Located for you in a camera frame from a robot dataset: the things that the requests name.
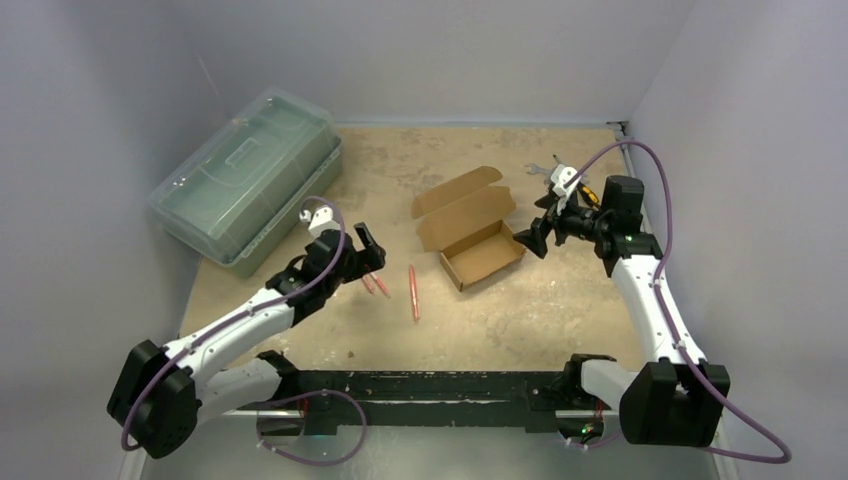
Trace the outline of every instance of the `robotic arm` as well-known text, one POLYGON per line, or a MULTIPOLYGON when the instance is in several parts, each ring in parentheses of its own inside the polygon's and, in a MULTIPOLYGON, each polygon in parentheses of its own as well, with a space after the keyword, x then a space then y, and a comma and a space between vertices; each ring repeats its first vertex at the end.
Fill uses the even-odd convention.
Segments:
POLYGON ((662 251, 652 234, 641 231, 644 186, 632 177, 610 176, 600 208, 594 209, 578 205, 573 196, 579 180, 573 180, 576 174, 564 165, 551 173, 548 194, 535 203, 545 209, 544 216, 514 239, 539 258, 547 254, 551 231, 557 246, 569 236, 593 242, 607 276, 627 304, 647 363, 635 374, 608 357, 575 355, 566 374, 580 390, 619 411, 628 442, 706 447, 715 435, 722 405, 695 378, 677 350, 655 296, 655 284, 666 292, 671 321, 702 373, 725 396, 730 378, 723 366, 708 363, 695 345, 667 293, 665 276, 654 278, 662 251))
POLYGON ((161 347, 147 340, 130 352, 107 406, 109 414, 121 425, 154 375, 178 353, 189 349, 153 387, 132 419, 130 433, 151 457, 161 458, 176 450, 199 423, 209 418, 271 399, 283 380, 272 359, 260 356, 243 367, 223 369, 264 339, 321 309, 342 283, 385 266, 386 252, 364 223, 354 226, 364 246, 356 251, 350 236, 339 230, 329 207, 314 214, 305 211, 301 220, 309 222, 314 238, 306 246, 306 254, 292 260, 247 302, 187 337, 161 347), (343 244, 337 263, 324 273, 340 242, 343 244), (322 274, 315 286, 296 293, 322 274), (236 316, 243 318, 234 322, 236 316), (202 345, 192 348, 195 340, 204 336, 208 338, 202 345))

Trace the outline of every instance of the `wall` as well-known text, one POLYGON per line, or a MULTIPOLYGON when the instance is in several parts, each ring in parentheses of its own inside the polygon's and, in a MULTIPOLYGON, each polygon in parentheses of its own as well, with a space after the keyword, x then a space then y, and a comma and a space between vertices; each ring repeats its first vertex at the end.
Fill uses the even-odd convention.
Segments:
POLYGON ((633 113, 694 0, 176 4, 233 110, 277 85, 341 121, 591 123, 633 113))
MULTIPOLYGON (((838 0, 701 0, 633 116, 668 169, 669 277, 687 324, 730 370, 731 399, 796 455, 740 462, 743 478, 848 471, 845 25, 838 0)), ((662 227, 653 167, 635 164, 662 227)), ((776 453, 738 421, 730 433, 738 449, 776 453)))
POLYGON ((197 255, 146 195, 223 117, 159 2, 0 2, 3 478, 115 478, 106 402, 175 334, 197 255))

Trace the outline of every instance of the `wooden table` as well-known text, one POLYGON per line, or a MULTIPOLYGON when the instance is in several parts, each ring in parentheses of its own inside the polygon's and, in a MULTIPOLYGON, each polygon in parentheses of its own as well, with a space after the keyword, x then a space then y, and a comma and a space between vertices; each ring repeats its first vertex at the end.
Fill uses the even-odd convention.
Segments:
MULTIPOLYGON (((412 198, 480 165, 503 172, 518 208, 506 219, 513 231, 541 213, 533 202, 546 188, 525 173, 535 162, 553 166, 556 153, 579 167, 613 142, 604 129, 553 128, 343 128, 344 173, 325 196, 345 223, 364 221, 388 252, 379 272, 392 296, 369 295, 361 283, 339 288, 319 312, 269 338, 240 358, 283 351, 301 369, 350 370, 559 370, 572 353, 602 353, 626 368, 642 363, 624 302, 593 245, 570 239, 544 260, 528 252, 465 292, 458 292, 424 252, 410 215, 412 198), (421 321, 412 321, 407 270, 415 265, 421 321)), ((625 172, 612 151, 590 170, 602 195, 607 175, 625 172)), ((182 326, 195 331, 243 303, 310 242, 296 228, 249 279, 203 259, 182 326)))

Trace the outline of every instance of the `cardboard box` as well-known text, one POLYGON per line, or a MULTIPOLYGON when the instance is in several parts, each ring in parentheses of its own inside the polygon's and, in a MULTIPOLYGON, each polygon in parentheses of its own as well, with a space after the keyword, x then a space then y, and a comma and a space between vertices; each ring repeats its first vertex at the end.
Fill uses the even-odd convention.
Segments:
POLYGON ((480 167, 415 197, 412 218, 424 216, 416 233, 424 250, 439 257, 459 291, 521 260, 525 248, 503 221, 515 210, 509 187, 496 168, 480 167))

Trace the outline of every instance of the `cardboard box lid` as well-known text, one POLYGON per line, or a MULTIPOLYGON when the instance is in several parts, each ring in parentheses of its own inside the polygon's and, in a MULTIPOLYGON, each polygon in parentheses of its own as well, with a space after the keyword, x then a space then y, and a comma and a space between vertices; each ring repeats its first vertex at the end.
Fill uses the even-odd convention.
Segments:
POLYGON ((477 167, 427 190, 412 201, 412 218, 419 218, 503 178, 494 167, 477 167))
POLYGON ((426 215, 416 230, 424 250, 444 250, 515 210, 509 187, 489 185, 502 177, 495 168, 480 167, 416 197, 413 218, 426 215))

